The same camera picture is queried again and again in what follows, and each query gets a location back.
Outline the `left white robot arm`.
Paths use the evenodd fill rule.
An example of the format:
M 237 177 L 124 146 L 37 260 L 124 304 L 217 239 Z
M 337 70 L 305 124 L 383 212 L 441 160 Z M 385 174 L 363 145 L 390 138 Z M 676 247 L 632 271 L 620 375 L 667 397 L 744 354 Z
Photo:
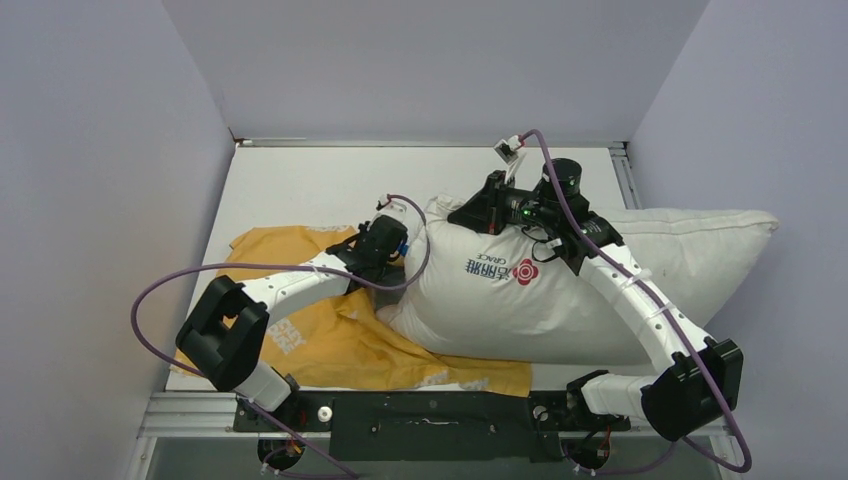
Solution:
M 221 392 L 234 392 L 259 407 L 274 430 L 296 421 L 298 389 L 261 360 L 273 321 L 325 299 L 373 285 L 386 273 L 408 239 L 399 220 L 379 215 L 356 234 L 291 270 L 237 282 L 228 275 L 211 281 L 176 337 L 176 347 Z

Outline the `white pillow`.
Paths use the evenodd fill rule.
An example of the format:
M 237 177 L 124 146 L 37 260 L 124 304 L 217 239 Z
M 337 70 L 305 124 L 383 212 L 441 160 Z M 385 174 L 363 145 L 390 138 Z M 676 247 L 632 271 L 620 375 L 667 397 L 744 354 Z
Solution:
M 462 200 L 427 205 L 405 257 L 412 283 L 380 295 L 377 316 L 426 350 L 445 355 L 569 365 L 638 365 L 648 356 L 610 304 L 540 244 L 541 232 L 499 235 L 453 225 Z M 758 210 L 611 210 L 638 266 L 705 327 L 748 276 L 778 219 Z

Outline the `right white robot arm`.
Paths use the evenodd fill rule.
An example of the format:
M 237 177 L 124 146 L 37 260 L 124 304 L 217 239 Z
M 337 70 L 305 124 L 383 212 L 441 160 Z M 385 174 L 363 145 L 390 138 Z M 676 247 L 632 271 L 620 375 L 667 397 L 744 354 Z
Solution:
M 556 260 L 593 287 L 647 352 L 650 376 L 597 370 L 567 386 L 567 419 L 579 428 L 638 418 L 675 442 L 722 418 L 739 433 L 737 405 L 743 353 L 692 324 L 638 265 L 622 235 L 591 210 L 581 194 L 581 165 L 556 158 L 531 190 L 514 187 L 503 170 L 448 216 L 476 233 L 498 235 L 509 225 L 545 232 Z

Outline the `yellow and blue pillowcase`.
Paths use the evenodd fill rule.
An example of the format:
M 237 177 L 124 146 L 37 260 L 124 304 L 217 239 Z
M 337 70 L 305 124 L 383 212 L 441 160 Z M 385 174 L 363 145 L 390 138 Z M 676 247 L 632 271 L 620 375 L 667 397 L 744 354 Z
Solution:
M 300 264 L 354 232 L 352 226 L 252 228 L 230 242 L 229 262 Z M 269 321 L 260 358 L 302 387 L 460 390 L 526 396 L 528 363 L 432 354 L 378 320 L 358 290 Z

